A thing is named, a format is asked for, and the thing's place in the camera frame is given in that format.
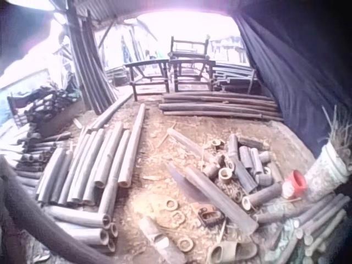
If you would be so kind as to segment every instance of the dirt floor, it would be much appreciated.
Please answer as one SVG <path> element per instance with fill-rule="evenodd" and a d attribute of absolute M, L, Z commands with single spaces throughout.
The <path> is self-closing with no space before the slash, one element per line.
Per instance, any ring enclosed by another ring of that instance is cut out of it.
<path fill-rule="evenodd" d="M 185 196 L 164 166 L 165 161 L 171 161 L 180 172 L 183 172 L 189 164 L 199 169 L 203 166 L 200 157 L 185 151 L 172 138 L 168 137 L 161 143 L 169 127 L 175 125 L 175 130 L 211 151 L 214 151 L 210 145 L 213 139 L 226 142 L 231 133 L 263 140 L 270 145 L 283 175 L 288 175 L 293 169 L 305 173 L 310 165 L 311 161 L 308 161 L 305 156 L 311 157 L 311 153 L 306 148 L 298 148 L 292 138 L 284 135 L 274 123 L 228 118 L 167 117 L 157 107 L 161 97 L 140 97 L 139 99 L 138 102 L 130 99 L 106 125 L 106 128 L 110 129 L 116 122 L 121 121 L 126 129 L 132 129 L 140 104 L 146 104 L 133 183 L 129 189 L 119 189 L 115 203 L 114 218 L 119 231 L 117 252 L 113 256 L 116 263 L 163 262 L 138 228 L 138 222 L 143 216 L 152 216 L 173 242 L 177 243 L 183 237 L 188 237 L 194 242 L 194 248 L 186 253 L 188 263 L 206 263 L 208 248 L 216 242 L 220 233 L 221 224 L 211 229 L 199 226 L 199 221 Z M 95 118 L 93 111 L 78 116 L 82 125 L 89 125 Z M 80 130 L 74 124 L 64 130 L 73 133 L 75 144 Z M 171 217 L 172 212 L 164 209 L 165 200 L 169 197 L 177 200 L 178 210 L 185 216 L 185 221 L 180 225 L 175 224 L 177 219 Z M 223 239 L 242 241 L 246 238 L 241 237 L 236 226 L 229 224 Z M 32 260 L 38 254 L 37 248 L 38 245 L 34 245 L 29 249 L 32 252 L 30 254 Z M 58 257 L 51 257 L 48 263 L 67 262 Z M 260 261 L 253 259 L 247 263 L 260 263 Z"/>

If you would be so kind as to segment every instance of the cut bamboo piece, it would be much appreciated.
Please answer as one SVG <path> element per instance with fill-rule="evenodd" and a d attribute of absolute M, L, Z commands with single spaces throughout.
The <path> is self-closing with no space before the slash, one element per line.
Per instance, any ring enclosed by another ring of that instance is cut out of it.
<path fill-rule="evenodd" d="M 270 162 L 271 158 L 270 158 L 270 152 L 269 151 L 264 151 L 262 153 L 259 154 L 259 159 L 260 161 L 265 164 Z"/>
<path fill-rule="evenodd" d="M 260 151 L 269 150 L 269 147 L 263 142 L 245 136 L 240 136 L 238 138 L 238 143 L 243 146 L 247 146 L 250 149 L 258 149 Z"/>
<path fill-rule="evenodd" d="M 243 164 L 243 166 L 251 173 L 254 170 L 254 165 L 253 165 L 253 161 L 250 155 L 250 150 L 248 147 L 246 146 L 242 146 L 239 149 L 240 151 L 240 160 Z"/>
<path fill-rule="evenodd" d="M 168 264 L 185 264 L 186 257 L 179 248 L 164 235 L 158 225 L 148 216 L 139 222 L 139 228 L 151 245 L 159 252 Z"/>
<path fill-rule="evenodd" d="M 262 189 L 255 194 L 243 197 L 242 206 L 249 211 L 252 207 L 257 207 L 270 200 L 280 196 L 282 193 L 282 186 L 280 183 L 274 183 L 268 188 Z"/>
<path fill-rule="evenodd" d="M 235 157 L 239 159 L 238 156 L 238 139 L 235 134 L 231 134 L 228 142 L 228 155 L 229 157 Z"/>
<path fill-rule="evenodd" d="M 259 186 L 270 186 L 273 184 L 273 177 L 270 174 L 257 174 L 255 175 L 255 181 Z"/>
<path fill-rule="evenodd" d="M 169 136 L 172 136 L 181 145 L 185 146 L 187 150 L 193 152 L 198 157 L 203 157 L 205 162 L 215 161 L 215 157 L 210 152 L 208 152 L 207 150 L 204 150 L 201 146 L 199 146 L 197 143 L 190 140 L 188 137 L 182 135 L 180 132 L 177 132 L 176 130 L 169 128 L 167 130 L 167 133 Z"/>
<path fill-rule="evenodd" d="M 257 229 L 258 224 L 203 173 L 193 166 L 188 166 L 185 172 L 190 182 L 195 183 L 212 204 L 218 207 L 243 233 L 250 235 Z"/>
<path fill-rule="evenodd" d="M 136 121 L 133 125 L 133 129 L 126 149 L 124 161 L 121 166 L 121 171 L 120 171 L 120 176 L 118 181 L 119 181 L 119 186 L 123 188 L 128 188 L 131 186 L 132 174 L 133 174 L 133 169 L 135 165 L 138 145 L 140 141 L 144 114 L 145 114 L 145 104 L 143 103 L 139 108 Z"/>
<path fill-rule="evenodd" d="M 307 257 L 311 257 L 314 253 L 314 251 L 318 248 L 320 243 L 322 243 L 325 239 L 327 239 L 331 233 L 335 230 L 335 228 L 338 226 L 338 224 L 343 220 L 343 218 L 346 216 L 346 211 L 345 210 L 340 210 L 337 215 L 333 218 L 331 223 L 326 227 L 324 232 L 319 235 L 319 237 L 313 242 L 313 244 L 308 247 L 305 250 L 305 255 Z"/>
<path fill-rule="evenodd" d="M 276 183 L 280 183 L 283 182 L 283 177 L 281 175 L 281 172 L 279 170 L 279 168 L 276 166 L 275 162 L 270 162 L 267 167 L 270 169 L 271 171 L 271 176 L 273 177 L 274 182 Z"/>
<path fill-rule="evenodd" d="M 263 174 L 264 169 L 263 169 L 262 162 L 260 161 L 260 158 L 259 158 L 258 149 L 251 148 L 251 157 L 252 157 L 252 161 L 253 161 L 253 165 L 254 165 L 253 174 L 254 175 Z"/>

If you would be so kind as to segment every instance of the stacked bamboo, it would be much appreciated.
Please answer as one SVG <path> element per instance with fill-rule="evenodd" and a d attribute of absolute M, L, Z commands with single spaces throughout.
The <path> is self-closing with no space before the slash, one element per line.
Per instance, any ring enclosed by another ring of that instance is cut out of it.
<path fill-rule="evenodd" d="M 90 13 L 88 12 L 86 20 L 79 23 L 71 2 L 68 3 L 68 13 L 71 53 L 84 104 L 86 109 L 93 109 L 96 114 L 101 114 L 114 104 L 117 98 L 106 79 L 98 55 Z"/>
<path fill-rule="evenodd" d="M 44 211 L 73 238 L 100 252 L 116 250 L 117 230 L 111 219 L 118 185 L 122 186 L 119 178 L 131 182 L 144 115 L 142 104 L 131 133 L 121 122 L 109 131 L 83 128 L 73 153 L 56 149 L 52 158 L 56 162 L 48 164 L 37 188 Z M 65 208 L 81 204 L 85 208 L 99 204 L 98 212 Z"/>
<path fill-rule="evenodd" d="M 52 171 L 51 164 L 61 165 L 62 160 L 57 157 L 56 152 L 65 150 L 67 144 L 64 140 L 70 137 L 70 133 L 64 133 L 42 139 L 35 128 L 34 123 L 26 124 L 17 131 L 10 131 L 12 137 L 4 137 L 0 142 L 1 154 L 31 197 L 35 196 L 36 188 L 47 171 L 52 175 L 57 173 Z"/>
<path fill-rule="evenodd" d="M 232 92 L 194 91 L 163 95 L 159 109 L 167 116 L 239 117 L 282 121 L 271 98 Z"/>
<path fill-rule="evenodd" d="M 42 99 L 28 103 L 26 107 L 18 108 L 14 120 L 20 127 L 27 123 L 48 122 L 77 100 L 75 94 L 56 90 Z"/>
<path fill-rule="evenodd" d="M 251 67 L 216 62 L 213 72 L 215 90 L 244 93 L 252 91 L 255 94 L 261 90 L 255 72 Z"/>

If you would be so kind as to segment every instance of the red cup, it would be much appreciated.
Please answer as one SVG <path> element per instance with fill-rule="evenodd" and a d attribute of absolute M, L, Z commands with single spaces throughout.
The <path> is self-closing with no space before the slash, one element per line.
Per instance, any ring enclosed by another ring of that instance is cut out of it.
<path fill-rule="evenodd" d="M 294 170 L 285 182 L 291 181 L 294 188 L 294 196 L 299 197 L 307 190 L 307 182 L 304 176 L 298 171 Z"/>

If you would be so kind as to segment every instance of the bamboo tube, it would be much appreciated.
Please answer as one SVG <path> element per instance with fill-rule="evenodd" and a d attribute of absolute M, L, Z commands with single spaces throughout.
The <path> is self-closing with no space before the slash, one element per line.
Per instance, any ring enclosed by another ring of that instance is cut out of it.
<path fill-rule="evenodd" d="M 262 153 L 259 154 L 259 159 L 260 161 L 265 164 L 270 162 L 271 158 L 270 158 L 270 152 L 269 151 L 264 151 Z"/>
<path fill-rule="evenodd" d="M 140 141 L 144 115 L 145 115 L 145 104 L 143 103 L 139 108 L 136 121 L 133 125 L 131 136 L 125 152 L 124 161 L 121 166 L 121 171 L 120 171 L 120 176 L 118 181 L 119 181 L 119 186 L 123 188 L 128 188 L 131 186 L 132 173 L 134 169 L 134 163 L 136 160 L 138 144 Z"/>
<path fill-rule="evenodd" d="M 185 173 L 190 182 L 195 183 L 212 204 L 218 207 L 243 233 L 250 235 L 257 229 L 258 224 L 203 173 L 193 166 L 188 166 Z"/>
<path fill-rule="evenodd" d="M 58 201 L 59 205 L 66 205 L 66 203 L 67 203 L 67 198 L 68 198 L 70 188 L 73 183 L 73 179 L 74 179 L 74 175 L 75 175 L 77 166 L 80 161 L 80 157 L 82 156 L 82 153 L 85 151 L 84 147 L 86 147 L 86 145 L 88 144 L 89 139 L 90 139 L 90 135 L 86 134 L 82 140 L 81 148 L 80 148 L 79 152 L 77 153 L 77 156 L 72 160 L 70 170 L 67 174 L 64 186 L 62 187 L 62 191 L 61 191 L 60 198 Z"/>
<path fill-rule="evenodd" d="M 68 193 L 67 202 L 71 202 L 71 203 L 77 202 L 77 200 L 74 200 L 72 196 L 73 196 L 73 193 L 75 191 L 76 183 L 77 183 L 77 180 L 78 180 L 79 175 L 81 173 L 82 167 L 83 167 L 83 165 L 84 165 L 84 163 L 86 161 L 87 154 L 89 153 L 89 150 L 90 150 L 90 148 L 92 146 L 92 143 L 94 141 L 94 138 L 95 138 L 96 134 L 97 134 L 96 131 L 92 132 L 92 134 L 89 136 L 87 144 L 84 146 L 84 149 L 82 150 L 82 155 L 79 158 L 79 162 L 78 162 L 78 165 L 76 167 L 73 180 L 71 182 L 71 187 L 70 187 L 70 190 L 69 190 L 69 193 Z"/>
<path fill-rule="evenodd" d="M 187 100 L 187 101 L 202 101 L 202 102 L 229 102 L 229 103 L 240 103 L 246 105 L 256 105 L 256 106 L 267 106 L 273 109 L 277 108 L 274 102 L 261 101 L 256 99 L 242 99 L 242 98 L 229 98 L 229 97 L 211 97 L 211 96 L 188 96 L 188 95 L 174 95 L 174 94 L 164 94 L 165 99 L 172 100 Z"/>
<path fill-rule="evenodd" d="M 253 216 L 253 219 L 257 221 L 258 224 L 268 224 L 268 223 L 278 222 L 281 220 L 290 219 L 292 217 L 299 216 L 300 214 L 309 210 L 311 207 L 312 207 L 311 205 L 307 205 L 307 206 L 300 206 L 298 208 L 295 208 L 289 211 L 284 210 L 284 211 L 279 211 L 275 213 L 255 214 Z"/>
<path fill-rule="evenodd" d="M 65 158 L 62 162 L 62 166 L 61 166 L 59 173 L 57 175 L 57 180 L 56 180 L 55 186 L 54 186 L 52 194 L 51 194 L 50 202 L 57 204 L 57 202 L 59 200 L 60 193 L 61 193 L 62 187 L 65 183 L 68 169 L 69 169 L 71 161 L 72 161 L 72 157 L 73 157 L 72 151 L 66 151 Z"/>
<path fill-rule="evenodd" d="M 118 122 L 115 125 L 113 133 L 110 137 L 109 144 L 106 146 L 106 149 L 101 156 L 101 160 L 99 163 L 98 170 L 96 171 L 94 177 L 94 184 L 98 188 L 104 188 L 106 186 L 106 182 L 108 180 L 111 164 L 114 159 L 114 154 L 117 150 L 117 146 L 122 137 L 123 125 L 121 122 Z"/>
<path fill-rule="evenodd" d="M 274 183 L 268 188 L 262 189 L 254 194 L 243 197 L 242 206 L 245 210 L 249 211 L 252 207 L 257 207 L 271 199 L 281 195 L 282 186 L 280 183 Z"/>
<path fill-rule="evenodd" d="M 56 182 L 57 173 L 65 158 L 65 150 L 63 148 L 57 148 L 55 152 L 57 152 L 57 154 L 52 156 L 43 173 L 41 180 L 43 183 L 41 184 L 42 186 L 38 195 L 38 202 L 49 202 L 53 186 Z"/>
<path fill-rule="evenodd" d="M 60 206 L 45 206 L 44 212 L 57 220 L 84 227 L 108 229 L 111 219 L 107 214 L 78 211 Z"/>
<path fill-rule="evenodd" d="M 317 202 L 311 209 L 303 213 L 301 216 L 296 217 L 294 220 L 294 227 L 298 228 L 301 227 L 304 223 L 308 220 L 312 219 L 314 215 L 316 215 L 320 210 L 322 210 L 325 206 L 327 206 L 332 200 L 334 196 L 332 194 L 328 194 L 323 197 L 319 202 Z"/>
<path fill-rule="evenodd" d="M 297 242 L 298 242 L 298 238 L 296 237 L 295 234 L 293 234 L 293 236 L 290 239 L 290 242 L 288 243 L 285 250 L 282 252 L 282 254 L 281 254 L 280 258 L 277 260 L 276 264 L 286 264 L 288 262 L 294 249 L 296 248 Z"/>
<path fill-rule="evenodd" d="M 87 155 L 80 169 L 79 175 L 77 177 L 75 188 L 72 192 L 71 199 L 75 202 L 81 202 L 83 199 L 83 195 L 87 186 L 87 182 L 89 180 L 90 172 L 94 165 L 94 160 L 96 159 L 100 147 L 103 143 L 105 136 L 104 129 L 99 129 L 94 140 L 87 151 Z"/>
<path fill-rule="evenodd" d="M 185 264 L 186 257 L 178 247 L 164 235 L 158 225 L 148 216 L 139 222 L 139 228 L 148 238 L 151 245 L 159 252 L 168 264 Z"/>
<path fill-rule="evenodd" d="M 338 226 L 338 224 L 343 220 L 343 218 L 346 216 L 346 211 L 345 210 L 340 210 L 337 215 L 333 218 L 331 223 L 326 227 L 324 232 L 318 236 L 318 238 L 313 242 L 313 244 L 308 247 L 305 250 L 305 255 L 307 257 L 311 257 L 314 253 L 314 251 L 318 248 L 320 243 L 322 243 L 325 239 L 327 239 L 331 233 L 335 230 L 335 228 Z"/>
<path fill-rule="evenodd" d="M 239 159 L 238 156 L 238 139 L 235 134 L 231 134 L 228 142 L 228 156 Z"/>
<path fill-rule="evenodd" d="M 254 175 L 263 174 L 264 170 L 263 170 L 262 162 L 260 161 L 260 158 L 259 158 L 258 149 L 251 148 L 251 157 L 252 157 L 253 165 L 254 165 L 253 174 Z"/>
<path fill-rule="evenodd" d="M 115 204 L 117 189 L 118 189 L 118 177 L 120 169 L 125 156 L 125 151 L 130 138 L 130 131 L 126 130 L 120 140 L 120 144 L 117 148 L 114 161 L 111 165 L 111 170 L 109 173 L 108 184 L 106 185 L 103 195 L 101 197 L 101 202 L 99 205 L 99 213 L 109 214 L 109 209 Z"/>
<path fill-rule="evenodd" d="M 242 117 L 242 118 L 253 118 L 262 120 L 273 120 L 282 122 L 281 117 L 271 117 L 263 114 L 244 114 L 244 113 L 233 113 L 233 112 L 221 112 L 221 111 L 170 111 L 164 112 L 165 116 L 203 116 L 203 117 Z"/>
<path fill-rule="evenodd" d="M 328 211 L 323 217 L 321 217 L 319 220 L 313 222 L 310 224 L 306 230 L 305 233 L 307 235 L 311 235 L 314 231 L 318 230 L 319 227 L 324 225 L 331 217 L 333 217 L 338 211 L 340 211 L 349 201 L 351 200 L 350 197 L 345 196 L 342 200 L 340 200 L 336 206 L 334 206 L 330 211 Z"/>
<path fill-rule="evenodd" d="M 240 151 L 240 160 L 243 164 L 243 166 L 249 171 L 253 172 L 254 170 L 254 165 L 253 161 L 249 152 L 249 148 L 246 146 L 242 146 L 239 148 Z"/>
<path fill-rule="evenodd" d="M 205 162 L 215 161 L 214 156 L 210 152 L 204 150 L 201 146 L 190 140 L 188 137 L 182 135 L 180 132 L 177 132 L 173 128 L 168 128 L 167 133 L 169 136 L 172 136 L 177 142 L 185 146 L 187 150 L 193 152 L 199 157 L 203 157 Z"/>
<path fill-rule="evenodd" d="M 281 114 L 279 114 L 276 110 L 273 111 L 264 111 L 264 110 L 257 110 L 246 108 L 246 105 L 242 107 L 233 107 L 231 104 L 212 104 L 212 103 L 161 103 L 159 104 L 159 109 L 163 111 L 214 111 L 214 112 L 231 112 L 231 113 L 242 113 L 242 114 L 263 114 L 269 117 L 277 117 L 280 118 Z"/>
<path fill-rule="evenodd" d="M 265 145 L 263 142 L 255 139 L 250 139 L 249 137 L 245 137 L 245 136 L 240 136 L 238 138 L 238 143 L 243 146 L 247 146 L 251 149 L 258 149 L 260 151 L 269 150 L 269 147 Z"/>
<path fill-rule="evenodd" d="M 94 205 L 95 204 L 95 183 L 94 183 L 94 178 L 95 178 L 95 174 L 97 173 L 99 164 L 100 164 L 100 160 L 101 157 L 103 156 L 106 146 L 109 144 L 109 140 L 110 137 L 112 135 L 112 131 L 109 130 L 107 131 L 103 144 L 101 145 L 101 148 L 99 150 L 99 153 L 97 155 L 97 158 L 94 161 L 94 165 L 92 167 L 92 170 L 90 171 L 90 175 L 89 175 L 89 180 L 87 182 L 87 186 L 86 186 L 86 190 L 84 192 L 83 195 L 83 203 L 87 204 L 87 205 Z"/>
<path fill-rule="evenodd" d="M 283 177 L 279 168 L 276 166 L 275 162 L 270 162 L 267 167 L 271 170 L 271 176 L 273 177 L 274 182 L 280 183 L 283 182 Z"/>

